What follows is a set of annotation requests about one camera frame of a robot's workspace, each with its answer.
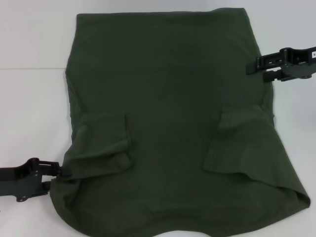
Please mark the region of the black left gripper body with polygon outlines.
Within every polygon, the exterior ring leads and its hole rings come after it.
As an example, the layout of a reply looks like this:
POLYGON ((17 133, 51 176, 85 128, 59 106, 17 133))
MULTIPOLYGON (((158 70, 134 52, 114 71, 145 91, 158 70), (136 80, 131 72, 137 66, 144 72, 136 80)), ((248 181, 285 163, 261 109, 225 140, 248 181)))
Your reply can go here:
POLYGON ((14 196, 17 202, 44 195, 40 160, 31 158, 18 167, 0 169, 0 195, 14 196))

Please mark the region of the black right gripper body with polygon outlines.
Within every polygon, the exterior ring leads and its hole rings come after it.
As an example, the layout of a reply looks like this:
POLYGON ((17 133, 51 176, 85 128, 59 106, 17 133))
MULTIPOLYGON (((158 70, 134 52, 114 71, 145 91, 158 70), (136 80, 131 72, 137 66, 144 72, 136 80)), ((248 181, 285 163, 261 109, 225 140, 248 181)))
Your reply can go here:
POLYGON ((316 73, 316 48, 283 48, 281 54, 281 80, 310 79, 316 73))

